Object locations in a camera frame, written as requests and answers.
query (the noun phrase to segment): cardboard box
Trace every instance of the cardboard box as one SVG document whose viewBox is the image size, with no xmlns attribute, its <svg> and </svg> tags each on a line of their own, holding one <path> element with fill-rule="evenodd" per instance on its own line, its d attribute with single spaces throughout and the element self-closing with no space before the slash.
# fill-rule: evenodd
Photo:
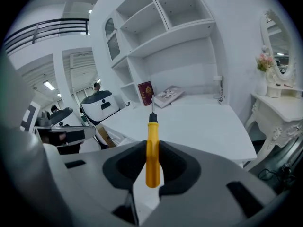
<svg viewBox="0 0 303 227">
<path fill-rule="evenodd" d="M 103 127 L 99 128 L 98 132 L 110 148 L 116 147 L 116 145 L 113 143 L 112 139 Z"/>
</svg>

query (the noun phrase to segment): flower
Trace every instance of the flower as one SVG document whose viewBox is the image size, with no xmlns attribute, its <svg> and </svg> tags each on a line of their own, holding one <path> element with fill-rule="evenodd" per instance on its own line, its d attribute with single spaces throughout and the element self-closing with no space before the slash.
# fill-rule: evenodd
<svg viewBox="0 0 303 227">
<path fill-rule="evenodd" d="M 267 54 L 261 54 L 259 58 L 256 58 L 257 68 L 260 71 L 267 71 L 274 65 L 274 59 Z"/>
</svg>

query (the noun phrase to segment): vase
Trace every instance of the vase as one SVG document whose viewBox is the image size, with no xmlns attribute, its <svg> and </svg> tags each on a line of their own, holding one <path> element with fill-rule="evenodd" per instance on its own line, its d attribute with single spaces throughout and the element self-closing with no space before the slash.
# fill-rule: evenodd
<svg viewBox="0 0 303 227">
<path fill-rule="evenodd" d="M 259 71 L 259 80 L 257 82 L 256 93 L 260 96 L 266 96 L 267 94 L 267 82 L 265 78 L 265 72 Z"/>
</svg>

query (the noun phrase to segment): maroon book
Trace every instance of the maroon book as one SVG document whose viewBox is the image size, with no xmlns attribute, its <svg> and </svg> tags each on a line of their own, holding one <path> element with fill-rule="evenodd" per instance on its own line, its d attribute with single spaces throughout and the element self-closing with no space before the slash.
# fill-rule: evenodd
<svg viewBox="0 0 303 227">
<path fill-rule="evenodd" d="M 152 103 L 152 83 L 150 81 L 138 84 L 138 88 L 145 106 L 150 105 Z"/>
</svg>

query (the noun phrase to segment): black hair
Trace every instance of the black hair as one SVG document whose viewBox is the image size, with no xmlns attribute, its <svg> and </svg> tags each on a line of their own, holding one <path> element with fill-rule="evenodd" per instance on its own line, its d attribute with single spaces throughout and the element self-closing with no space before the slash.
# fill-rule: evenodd
<svg viewBox="0 0 303 227">
<path fill-rule="evenodd" d="M 57 110 L 57 109 L 58 109 L 57 106 L 56 106 L 56 105 L 53 105 L 53 106 L 51 107 L 52 113 L 53 113 L 55 110 Z"/>
</svg>

